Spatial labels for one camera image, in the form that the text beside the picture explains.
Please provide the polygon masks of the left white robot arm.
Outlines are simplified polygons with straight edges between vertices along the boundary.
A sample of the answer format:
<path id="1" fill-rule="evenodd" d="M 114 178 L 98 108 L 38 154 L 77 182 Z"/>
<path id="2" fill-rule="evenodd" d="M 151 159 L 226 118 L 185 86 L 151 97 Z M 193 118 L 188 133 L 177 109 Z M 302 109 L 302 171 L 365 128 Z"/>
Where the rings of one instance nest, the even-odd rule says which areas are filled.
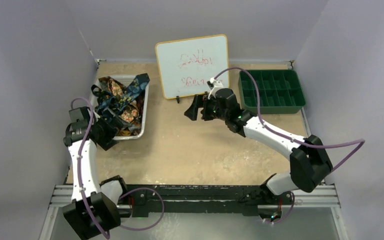
<path id="1" fill-rule="evenodd" d="M 97 145 L 107 139 L 104 122 L 91 123 L 87 106 L 71 109 L 69 117 L 63 142 L 71 156 L 73 190 L 70 203 L 62 208 L 63 216 L 82 240 L 109 236 L 121 224 L 117 204 L 128 201 L 127 185 L 119 175 L 98 180 L 96 153 Z"/>

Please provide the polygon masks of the blue floral necktie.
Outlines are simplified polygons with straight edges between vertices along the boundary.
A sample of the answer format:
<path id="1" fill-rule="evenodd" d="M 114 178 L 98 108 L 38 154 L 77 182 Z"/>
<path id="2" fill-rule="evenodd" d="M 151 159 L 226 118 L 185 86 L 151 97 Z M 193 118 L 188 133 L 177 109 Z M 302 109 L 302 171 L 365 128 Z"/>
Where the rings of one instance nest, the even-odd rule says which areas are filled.
<path id="1" fill-rule="evenodd" d="M 114 114 L 121 115 L 125 108 L 145 91 L 149 82 L 147 73 L 136 75 L 128 85 L 110 76 L 99 78 L 98 84 L 91 87 L 93 96 L 97 97 L 95 111 L 103 115 L 105 110 L 111 110 Z"/>

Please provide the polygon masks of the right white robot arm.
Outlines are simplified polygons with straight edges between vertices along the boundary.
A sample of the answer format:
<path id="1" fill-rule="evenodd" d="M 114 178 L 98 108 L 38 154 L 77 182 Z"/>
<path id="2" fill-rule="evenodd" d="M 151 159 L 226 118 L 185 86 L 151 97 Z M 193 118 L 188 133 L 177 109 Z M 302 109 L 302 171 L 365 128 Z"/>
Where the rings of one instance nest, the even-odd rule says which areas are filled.
<path id="1" fill-rule="evenodd" d="M 184 115 L 195 121 L 198 114 L 204 121 L 224 121 L 231 132 L 256 140 L 289 161 L 289 171 L 275 173 L 261 185 L 260 196 L 268 204 L 274 203 L 285 192 L 312 192 L 333 170 L 330 158 L 322 148 L 323 143 L 317 136 L 292 134 L 262 122 L 257 114 L 241 108 L 230 88 L 220 88 L 211 94 L 196 94 Z"/>

